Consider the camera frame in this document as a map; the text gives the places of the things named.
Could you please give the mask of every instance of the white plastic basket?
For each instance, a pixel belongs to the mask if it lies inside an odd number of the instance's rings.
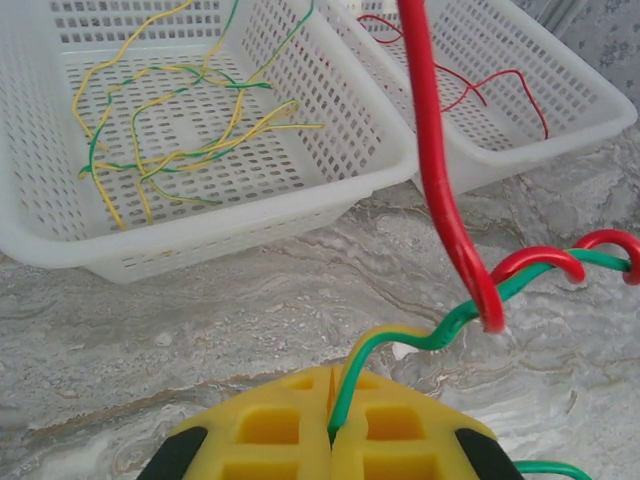
[[[309,1],[242,0],[211,65],[248,79],[309,10]],[[151,226],[136,195],[137,172],[100,177],[133,227],[121,232],[91,180],[77,179],[89,142],[72,118],[71,101],[90,67],[111,59],[146,19],[181,3],[2,2],[0,250],[35,266],[83,266],[113,282],[131,282],[325,226],[373,191],[415,173],[411,130],[315,12],[262,77],[273,89],[248,92],[244,116],[255,123],[296,99],[295,123],[325,127],[263,134],[201,170],[158,175],[157,184],[174,195],[223,205],[171,203],[151,192]],[[105,91],[141,68],[201,62],[232,4],[197,0],[150,26],[122,61],[92,78],[80,103],[88,125],[96,127]],[[101,161],[130,163],[130,113],[190,80],[155,72],[127,87],[102,137],[111,151]],[[140,130],[143,153],[167,155],[218,137],[236,96],[202,85],[155,108]]]
[[[356,18],[382,16],[400,25],[396,0],[325,0],[320,9],[415,130],[403,40],[388,26]],[[489,106],[470,94],[444,114],[449,173],[457,193],[522,173],[560,154],[620,133],[635,123],[633,104],[593,68],[510,0],[427,0],[436,61],[472,83],[504,69],[524,73],[550,125],[540,119],[513,75],[481,89]],[[464,84],[438,73],[443,107]],[[416,184],[422,188],[419,178]]]

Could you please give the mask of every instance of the gray marble surface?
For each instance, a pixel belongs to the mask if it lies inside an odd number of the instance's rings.
[[[640,233],[640,130],[459,199],[489,265],[525,245]],[[187,416],[283,372],[339,361],[367,329],[433,326],[466,299],[417,191],[333,226],[133,286],[0,257],[0,478],[134,479]],[[475,416],[514,459],[594,479],[640,469],[640,290],[547,274],[446,351],[370,368]]]

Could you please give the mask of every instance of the red wire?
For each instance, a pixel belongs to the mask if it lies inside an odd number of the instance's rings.
[[[500,295],[464,228],[449,185],[438,83],[424,2],[398,0],[398,5],[406,38],[427,204],[442,243],[478,306],[485,330],[500,333],[505,327]]]
[[[574,248],[591,250],[599,245],[613,244],[623,248],[631,260],[631,271],[624,273],[624,280],[630,285],[640,285],[640,241],[633,235],[620,230],[599,230],[580,239]],[[491,273],[496,283],[502,283],[520,270],[535,263],[549,263],[567,273],[573,283],[586,279],[584,267],[568,252],[554,247],[529,247],[505,258]]]
[[[593,249],[599,245],[613,244],[623,248],[631,260],[631,271],[623,274],[629,285],[640,285],[640,241],[633,235],[620,230],[599,230],[582,237],[575,248]]]
[[[379,17],[378,15],[371,15],[371,14],[361,15],[361,16],[358,17],[358,22],[359,23],[362,23],[363,20],[377,20],[378,22],[383,23],[384,25],[388,26],[393,31],[398,33],[398,35],[400,35],[398,38],[396,38],[394,40],[380,40],[379,38],[373,37],[373,35],[372,35],[373,39],[376,42],[378,42],[378,43],[380,43],[382,45],[390,45],[392,43],[397,42],[401,38],[404,38],[404,33],[402,33],[402,30],[400,30],[398,27],[396,27],[393,23],[391,23],[386,18]],[[482,95],[482,93],[480,93],[480,91],[478,91],[478,88],[475,85],[473,85],[469,80],[467,80],[462,75],[460,75],[458,72],[455,72],[455,71],[451,70],[450,68],[443,67],[442,65],[438,65],[437,63],[436,63],[436,68],[439,69],[439,70],[442,70],[443,72],[446,72],[446,73],[448,73],[450,75],[453,75],[458,80],[462,81],[467,86],[467,89],[464,91],[465,92],[464,93],[465,96],[471,90],[478,96],[478,98],[482,102],[482,105],[484,105],[485,107],[488,105],[487,100],[484,98],[484,95]]]
[[[362,20],[377,20],[378,22],[381,22],[384,25],[386,25],[389,28],[391,28],[393,31],[395,31],[399,35],[399,37],[394,39],[394,40],[380,40],[380,39],[378,39],[376,37],[373,37],[373,35],[372,35],[373,39],[378,43],[389,45],[389,44],[397,42],[398,40],[400,40],[401,38],[404,37],[404,33],[402,32],[402,30],[400,30],[398,27],[396,27],[393,23],[388,21],[386,18],[380,17],[378,15],[367,14],[367,15],[361,15],[360,17],[358,17],[358,22],[362,23]],[[520,82],[522,83],[522,88],[524,89],[525,93],[527,94],[527,97],[529,98],[529,101],[531,102],[531,105],[533,106],[534,110],[538,114],[538,117],[540,118],[540,122],[542,123],[542,128],[544,129],[544,139],[548,140],[549,137],[551,136],[551,131],[550,131],[547,119],[545,118],[544,113],[542,113],[542,109],[538,105],[538,102],[536,101],[533,93],[531,92],[531,89],[529,88],[529,85],[527,84],[526,78],[524,77],[523,73],[520,70],[515,70],[515,69],[502,70],[500,72],[494,73],[489,78],[487,78],[487,79],[483,80],[482,82],[474,85],[469,80],[464,78],[462,75],[460,75],[459,73],[457,73],[457,72],[455,72],[455,71],[453,71],[453,70],[451,70],[451,69],[449,69],[447,67],[443,67],[442,65],[436,64],[436,68],[455,76],[456,78],[458,78],[459,80],[464,82],[465,85],[467,86],[467,88],[465,88],[465,90],[462,93],[462,95],[460,96],[460,98],[458,98],[458,100],[456,100],[451,105],[449,105],[448,107],[443,109],[442,113],[447,113],[447,112],[453,110],[458,105],[460,105],[465,100],[465,98],[467,98],[467,95],[471,91],[474,92],[480,98],[480,100],[482,101],[482,104],[486,107],[487,106],[487,101],[485,100],[484,96],[480,93],[479,89],[481,87],[483,87],[484,85],[486,85],[487,83],[491,82],[492,80],[495,80],[496,78],[498,78],[498,77],[500,77],[502,75],[509,75],[509,74],[518,75],[518,77],[520,78]]]
[[[475,89],[485,86],[487,83],[491,82],[492,80],[495,80],[496,78],[498,78],[498,77],[500,77],[502,75],[511,75],[511,74],[517,75],[520,78],[520,83],[522,83],[522,88],[524,88],[524,91],[527,94],[527,97],[529,98],[529,101],[531,102],[531,105],[535,109],[536,113],[538,114],[538,117],[540,117],[540,121],[542,122],[542,128],[544,129],[544,139],[548,140],[549,136],[550,136],[549,124],[547,123],[547,119],[545,118],[544,114],[542,113],[542,110],[540,109],[540,106],[538,105],[538,102],[536,102],[536,99],[533,96],[533,93],[531,92],[531,89],[529,88],[529,85],[527,84],[527,80],[524,78],[524,75],[522,74],[522,72],[520,70],[515,70],[515,69],[502,70],[501,72],[494,73],[493,75],[491,75],[489,78],[486,78],[482,82],[473,85],[474,88],[471,88],[471,87],[467,86],[467,88],[465,89],[465,91],[462,94],[462,96],[458,100],[456,100],[454,103],[449,105],[447,108],[442,110],[442,113],[446,113],[446,112],[450,111],[451,109],[457,107],[465,99],[465,97],[467,96],[467,94],[469,93],[470,90],[476,91]]]
[[[371,15],[371,14],[360,15],[358,17],[358,22],[362,23],[363,20],[377,20],[378,22],[383,23],[384,25],[386,25],[387,27],[389,27],[391,30],[393,30],[398,34],[398,38],[394,40],[380,40],[376,37],[373,37],[372,35],[373,39],[378,43],[381,43],[383,45],[391,45],[392,43],[396,43],[398,40],[404,37],[404,33],[402,33],[402,30],[400,30],[398,27],[396,27],[393,23],[391,23],[389,20],[387,20],[384,17],[380,17],[378,15]]]
[[[529,247],[512,253],[491,272],[491,278],[496,284],[502,283],[535,263],[549,263],[564,270],[572,283],[582,283],[587,278],[587,272],[577,258],[555,247]]]

